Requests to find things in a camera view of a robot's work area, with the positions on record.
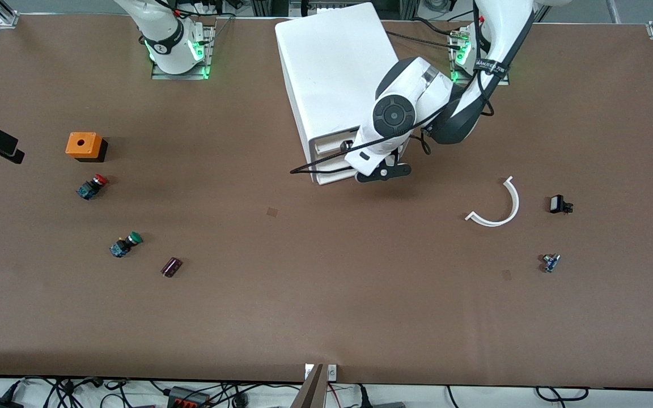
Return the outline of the black orange power strip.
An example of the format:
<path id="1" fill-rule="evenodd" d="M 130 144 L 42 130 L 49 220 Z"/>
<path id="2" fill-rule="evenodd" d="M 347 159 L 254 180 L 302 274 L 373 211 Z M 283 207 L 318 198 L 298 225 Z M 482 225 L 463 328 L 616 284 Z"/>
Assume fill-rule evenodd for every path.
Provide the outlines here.
<path id="1" fill-rule="evenodd" d="M 166 408 L 205 408 L 210 402 L 207 393 L 179 386 L 168 388 L 166 395 L 168 397 Z"/>

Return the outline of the white curved plastic strip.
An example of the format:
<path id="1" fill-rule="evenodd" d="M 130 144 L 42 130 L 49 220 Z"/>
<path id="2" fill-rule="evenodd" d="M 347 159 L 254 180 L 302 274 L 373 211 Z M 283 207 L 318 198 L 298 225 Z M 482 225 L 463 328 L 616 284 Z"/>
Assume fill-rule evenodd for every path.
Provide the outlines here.
<path id="1" fill-rule="evenodd" d="M 508 217 L 505 217 L 503 220 L 487 220 L 477 214 L 475 211 L 472 211 L 464 217 L 464 220 L 471 220 L 475 224 L 483 227 L 495 228 L 508 224 L 508 222 L 515 219 L 516 215 L 519 212 L 520 199 L 518 189 L 513 183 L 513 176 L 508 176 L 508 178 L 506 178 L 503 182 L 503 186 L 505 186 L 508 194 L 510 194 L 511 197 L 511 211 L 510 214 L 508 214 Z"/>

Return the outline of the grey metal post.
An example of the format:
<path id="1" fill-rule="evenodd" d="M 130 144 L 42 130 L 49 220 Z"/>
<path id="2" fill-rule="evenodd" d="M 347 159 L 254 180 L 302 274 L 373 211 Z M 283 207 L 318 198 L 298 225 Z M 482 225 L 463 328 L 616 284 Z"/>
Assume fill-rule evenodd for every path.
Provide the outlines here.
<path id="1" fill-rule="evenodd" d="M 290 408 L 324 408 L 328 379 L 328 365 L 314 364 Z"/>

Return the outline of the red push button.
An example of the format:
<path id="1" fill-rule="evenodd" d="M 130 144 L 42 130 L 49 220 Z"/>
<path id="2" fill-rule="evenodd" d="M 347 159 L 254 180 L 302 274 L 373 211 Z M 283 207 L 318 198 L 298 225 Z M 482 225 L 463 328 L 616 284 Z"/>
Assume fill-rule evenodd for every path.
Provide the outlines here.
<path id="1" fill-rule="evenodd" d="M 88 179 L 86 182 L 84 182 L 80 188 L 78 188 L 76 193 L 86 201 L 90 201 L 93 199 L 93 197 L 97 196 L 101 189 L 104 188 L 108 183 L 108 178 L 102 176 L 101 174 L 95 174 L 92 179 Z"/>

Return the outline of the green push button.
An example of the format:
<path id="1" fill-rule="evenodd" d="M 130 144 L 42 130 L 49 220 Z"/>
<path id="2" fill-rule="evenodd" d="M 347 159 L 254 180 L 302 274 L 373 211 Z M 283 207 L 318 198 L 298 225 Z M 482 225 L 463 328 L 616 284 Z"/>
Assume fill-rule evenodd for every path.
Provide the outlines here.
<path id="1" fill-rule="evenodd" d="M 111 254 L 116 258 L 125 257 L 134 247 L 143 243 L 143 238 L 140 234 L 132 231 L 126 237 L 119 238 L 109 249 Z"/>

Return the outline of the orange button box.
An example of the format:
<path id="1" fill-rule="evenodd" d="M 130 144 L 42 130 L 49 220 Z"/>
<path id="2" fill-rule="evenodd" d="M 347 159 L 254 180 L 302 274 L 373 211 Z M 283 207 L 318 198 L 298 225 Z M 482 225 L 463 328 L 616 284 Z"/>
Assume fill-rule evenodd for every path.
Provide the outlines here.
<path id="1" fill-rule="evenodd" d="M 82 163 L 103 163 L 108 142 L 94 132 L 72 132 L 67 140 L 65 153 Z"/>

